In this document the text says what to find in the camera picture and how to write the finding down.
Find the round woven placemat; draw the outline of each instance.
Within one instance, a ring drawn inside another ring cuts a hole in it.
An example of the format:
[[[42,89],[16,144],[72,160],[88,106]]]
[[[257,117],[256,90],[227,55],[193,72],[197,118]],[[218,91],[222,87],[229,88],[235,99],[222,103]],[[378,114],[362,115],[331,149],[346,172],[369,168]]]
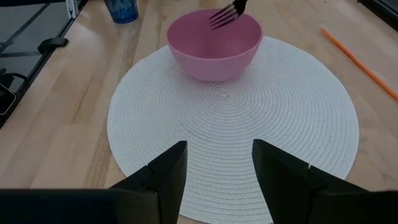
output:
[[[345,178],[359,129],[344,86],[325,66],[266,37],[245,74],[230,82],[188,77],[168,47],[141,60],[113,95],[108,137],[126,175],[188,141],[181,215],[208,223],[270,223],[252,164],[253,139]]]

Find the wooden table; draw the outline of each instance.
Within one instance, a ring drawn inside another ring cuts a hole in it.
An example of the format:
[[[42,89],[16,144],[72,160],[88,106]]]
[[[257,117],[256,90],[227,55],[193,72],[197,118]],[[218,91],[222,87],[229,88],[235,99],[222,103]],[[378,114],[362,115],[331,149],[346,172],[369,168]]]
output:
[[[106,115],[123,75],[165,45],[178,16],[228,0],[137,0],[140,18],[115,24],[90,1],[0,130],[0,187],[102,188],[124,178],[106,135]],[[318,30],[324,24],[398,90],[398,33],[355,0],[251,0],[265,35],[306,50],[344,84],[358,114],[359,151],[347,180],[398,189],[398,102]],[[182,217],[179,223],[197,223]]]

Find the blue cup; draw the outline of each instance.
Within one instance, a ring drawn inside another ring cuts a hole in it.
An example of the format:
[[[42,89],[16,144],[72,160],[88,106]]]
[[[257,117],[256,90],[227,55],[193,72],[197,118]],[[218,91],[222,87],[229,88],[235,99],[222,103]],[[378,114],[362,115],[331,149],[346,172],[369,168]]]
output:
[[[138,18],[136,0],[105,0],[114,22],[123,24]]]

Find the bowl rim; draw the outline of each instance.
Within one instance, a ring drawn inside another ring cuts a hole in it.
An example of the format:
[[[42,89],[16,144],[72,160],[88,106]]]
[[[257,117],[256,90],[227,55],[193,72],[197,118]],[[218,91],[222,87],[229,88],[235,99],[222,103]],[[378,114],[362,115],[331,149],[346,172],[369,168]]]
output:
[[[260,23],[259,23],[254,17],[252,17],[252,16],[250,16],[249,14],[246,14],[246,13],[244,13],[243,15],[250,17],[250,18],[260,27],[260,33],[261,33],[261,34],[260,34],[260,38],[259,38],[259,40],[257,41],[257,43],[256,43],[252,48],[246,50],[246,51],[243,52],[243,53],[240,53],[240,54],[234,55],[234,56],[230,56],[230,57],[203,58],[203,57],[196,57],[196,56],[192,56],[192,55],[183,53],[183,52],[177,50],[172,44],[170,44],[170,41],[169,41],[169,30],[170,30],[170,27],[171,27],[177,20],[179,20],[181,17],[187,16],[187,15],[192,14],[192,13],[200,12],[200,11],[218,11],[218,10],[219,10],[219,9],[199,9],[199,10],[196,10],[196,11],[193,11],[193,12],[188,12],[188,13],[186,13],[186,14],[184,14],[184,15],[178,17],[176,20],[174,20],[174,21],[171,23],[171,25],[169,25],[169,28],[167,28],[167,32],[166,32],[166,41],[167,41],[167,45],[168,45],[171,49],[173,49],[174,51],[178,52],[179,54],[181,54],[181,55],[183,55],[183,56],[185,56],[185,57],[194,58],[194,59],[196,59],[196,60],[207,60],[207,61],[213,61],[213,60],[227,60],[227,59],[232,59],[232,58],[238,58],[238,57],[241,57],[242,55],[244,55],[244,54],[246,54],[246,53],[248,53],[248,52],[250,52],[250,51],[252,51],[252,50],[254,50],[254,49],[256,49],[256,48],[258,48],[259,44],[261,43],[261,41],[262,41],[263,38],[264,38],[264,33],[262,32],[262,27],[261,27]]]

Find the fork tines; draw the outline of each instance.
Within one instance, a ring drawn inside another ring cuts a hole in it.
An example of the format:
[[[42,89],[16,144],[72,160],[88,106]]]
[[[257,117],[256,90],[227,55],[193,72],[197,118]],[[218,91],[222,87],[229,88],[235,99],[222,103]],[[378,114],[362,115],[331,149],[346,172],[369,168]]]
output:
[[[235,8],[235,5],[231,3],[209,18],[210,26],[213,30],[215,30],[225,26],[226,24],[229,24],[230,22],[233,22],[238,17],[239,14]]]

